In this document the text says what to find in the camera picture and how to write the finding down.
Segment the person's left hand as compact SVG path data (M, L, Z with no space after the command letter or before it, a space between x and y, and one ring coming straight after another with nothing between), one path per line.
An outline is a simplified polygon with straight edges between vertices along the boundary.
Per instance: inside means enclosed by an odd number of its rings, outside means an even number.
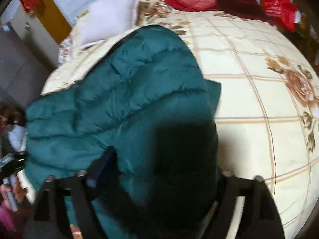
M8 210L19 211L21 206L29 204L27 189L21 186L18 177L6 179L1 185L1 196Z

